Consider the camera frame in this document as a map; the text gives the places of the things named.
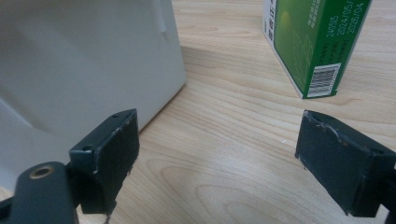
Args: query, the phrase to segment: green box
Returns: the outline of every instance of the green box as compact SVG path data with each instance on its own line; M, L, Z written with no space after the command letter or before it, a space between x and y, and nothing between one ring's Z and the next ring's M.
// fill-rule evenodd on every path
M262 30L300 97L333 96L371 0L264 0Z

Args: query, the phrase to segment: wooden table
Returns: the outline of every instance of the wooden table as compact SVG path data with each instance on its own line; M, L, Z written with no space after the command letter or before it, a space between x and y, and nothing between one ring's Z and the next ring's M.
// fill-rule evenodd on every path
M141 132L110 223L383 223L383 207L346 217L294 151L305 109L396 149L396 1L373 1L338 95L317 100L265 40L262 0L173 3L187 83Z

